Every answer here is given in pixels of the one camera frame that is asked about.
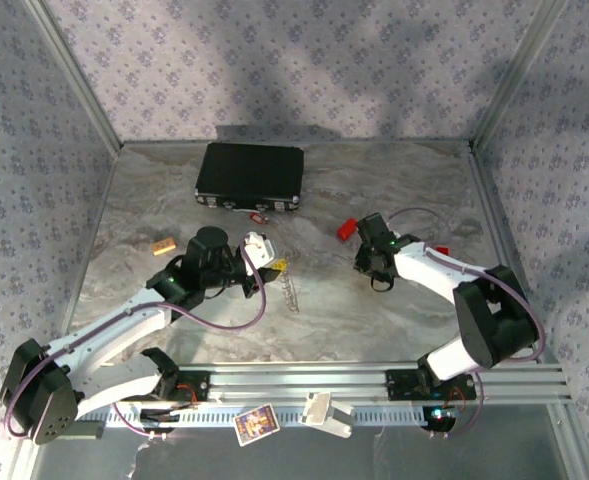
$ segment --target gray marble table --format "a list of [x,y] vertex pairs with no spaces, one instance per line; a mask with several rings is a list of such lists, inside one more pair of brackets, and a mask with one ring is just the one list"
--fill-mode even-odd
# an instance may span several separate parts
[[[399,281],[375,293],[352,267],[358,235],[341,243],[349,217],[425,206],[447,219],[408,213],[393,220],[400,233],[446,243],[451,254],[496,264],[464,142],[331,143],[305,150],[301,207],[270,215],[265,226],[247,213],[196,203],[194,184],[204,144],[138,145],[118,160],[72,318],[73,331],[120,305],[141,288],[204,225],[226,230],[237,244],[249,230],[266,233],[289,262],[288,274],[267,286],[264,318],[252,329],[221,333],[187,319],[128,348],[127,358],[158,346],[177,363],[239,361],[415,360],[456,332],[453,307],[425,288]],[[151,244],[172,236],[178,250],[155,257]],[[195,313],[221,324],[251,319],[259,296],[240,288],[204,302]]]

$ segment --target small yellow block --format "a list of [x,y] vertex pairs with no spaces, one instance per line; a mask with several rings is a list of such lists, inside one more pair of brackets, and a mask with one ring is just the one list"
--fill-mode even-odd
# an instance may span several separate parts
[[270,265],[270,268],[274,270],[280,270],[281,272],[283,272],[287,268],[287,262],[284,258],[281,258],[275,261],[272,265]]
[[175,248],[176,244],[174,243],[174,239],[172,237],[152,244],[152,251],[154,252],[154,255],[160,255],[161,253],[169,252]]

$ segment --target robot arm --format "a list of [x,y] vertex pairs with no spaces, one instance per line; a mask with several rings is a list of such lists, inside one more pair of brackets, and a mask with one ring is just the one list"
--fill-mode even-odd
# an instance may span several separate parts
[[263,283],[278,277],[280,271],[269,268],[276,254],[265,237],[249,233],[235,254],[227,241],[221,229],[200,229],[184,255],[105,317],[45,347],[30,339],[16,349],[0,399],[34,443],[57,438],[76,418],[123,398],[150,393],[164,398],[176,390],[178,367],[157,348],[103,365],[178,319],[178,310],[198,306],[207,289],[241,285],[249,298],[259,290],[256,276]]
[[411,280],[456,308],[460,336],[418,361],[425,391],[479,367],[489,369],[539,339],[536,323],[523,307],[494,283],[473,273],[484,272],[524,297],[507,267],[486,269],[442,255],[412,235],[396,235],[378,213],[357,226],[363,244],[354,266],[368,275],[372,284],[387,283],[391,290],[395,278]]

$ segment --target playing card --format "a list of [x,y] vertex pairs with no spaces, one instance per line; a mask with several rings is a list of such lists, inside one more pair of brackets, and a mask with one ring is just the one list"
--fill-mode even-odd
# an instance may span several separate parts
[[241,447],[281,429],[271,404],[257,407],[234,418],[234,430]]

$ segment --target red object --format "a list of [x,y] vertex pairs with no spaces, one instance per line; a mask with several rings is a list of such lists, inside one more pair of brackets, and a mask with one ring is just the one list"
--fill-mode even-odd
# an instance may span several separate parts
[[263,215],[262,213],[252,212],[252,213],[250,213],[250,218],[252,219],[253,222],[258,223],[259,225],[263,225],[264,223],[267,223],[267,217],[265,215]]
[[348,238],[350,238],[352,236],[352,234],[354,234],[355,231],[356,231],[356,219],[350,218],[347,222],[345,222],[343,225],[341,225],[341,228],[338,229],[338,232],[336,232],[336,235],[338,235],[338,238],[345,241]]

